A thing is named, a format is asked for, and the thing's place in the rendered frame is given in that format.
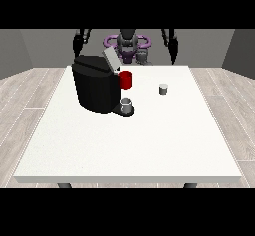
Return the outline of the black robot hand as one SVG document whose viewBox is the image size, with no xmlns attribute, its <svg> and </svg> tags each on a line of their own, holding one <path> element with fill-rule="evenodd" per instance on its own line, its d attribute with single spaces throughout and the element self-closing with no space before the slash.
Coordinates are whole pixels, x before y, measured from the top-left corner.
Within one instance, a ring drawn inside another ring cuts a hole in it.
<svg viewBox="0 0 255 236">
<path fill-rule="evenodd" d="M 83 48 L 84 39 L 81 35 L 76 35 L 73 40 L 73 51 L 76 57 L 80 55 Z"/>
<path fill-rule="evenodd" d="M 171 56 L 171 61 L 175 63 L 178 54 L 178 41 L 171 39 L 168 43 L 168 50 Z"/>
</svg>

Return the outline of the pale grey machine lid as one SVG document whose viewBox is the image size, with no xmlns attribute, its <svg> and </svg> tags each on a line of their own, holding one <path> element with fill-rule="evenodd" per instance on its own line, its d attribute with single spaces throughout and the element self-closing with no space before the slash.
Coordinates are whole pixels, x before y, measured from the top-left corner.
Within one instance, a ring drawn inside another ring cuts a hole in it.
<svg viewBox="0 0 255 236">
<path fill-rule="evenodd" d="M 108 47 L 108 48 L 104 49 L 103 56 L 107 60 L 107 63 L 109 64 L 111 70 L 113 72 L 117 72 L 119 70 L 121 62 L 120 62 L 114 48 Z"/>
</svg>

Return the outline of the black coffee machine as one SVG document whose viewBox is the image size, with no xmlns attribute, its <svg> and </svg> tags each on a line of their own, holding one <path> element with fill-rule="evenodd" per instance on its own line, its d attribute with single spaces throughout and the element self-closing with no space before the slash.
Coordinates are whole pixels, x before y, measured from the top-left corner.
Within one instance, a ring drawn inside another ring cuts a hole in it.
<svg viewBox="0 0 255 236">
<path fill-rule="evenodd" d="M 119 73 L 114 73 L 107 60 L 99 56 L 78 56 L 72 64 L 72 72 L 79 103 L 85 109 L 123 117 L 134 114 L 134 106 L 128 114 L 121 111 Z"/>
</svg>

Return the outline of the red pod holder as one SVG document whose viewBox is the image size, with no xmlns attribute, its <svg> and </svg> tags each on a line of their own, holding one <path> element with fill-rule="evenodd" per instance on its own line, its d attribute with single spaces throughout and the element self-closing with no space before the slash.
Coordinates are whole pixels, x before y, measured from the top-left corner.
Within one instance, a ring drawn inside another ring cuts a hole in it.
<svg viewBox="0 0 255 236">
<path fill-rule="evenodd" d="M 132 87 L 132 72 L 120 71 L 119 79 L 120 79 L 120 88 L 121 89 L 128 90 Z"/>
</svg>

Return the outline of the small grey cup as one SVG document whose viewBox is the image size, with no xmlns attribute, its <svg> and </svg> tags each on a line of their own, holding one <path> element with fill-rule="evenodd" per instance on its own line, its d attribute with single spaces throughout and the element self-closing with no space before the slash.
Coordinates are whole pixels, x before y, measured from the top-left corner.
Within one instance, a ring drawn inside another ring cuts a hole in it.
<svg viewBox="0 0 255 236">
<path fill-rule="evenodd" d="M 131 112 L 132 110 L 132 101 L 130 98 L 122 98 L 120 100 L 120 104 L 121 104 L 121 111 L 124 114 L 128 114 Z"/>
</svg>

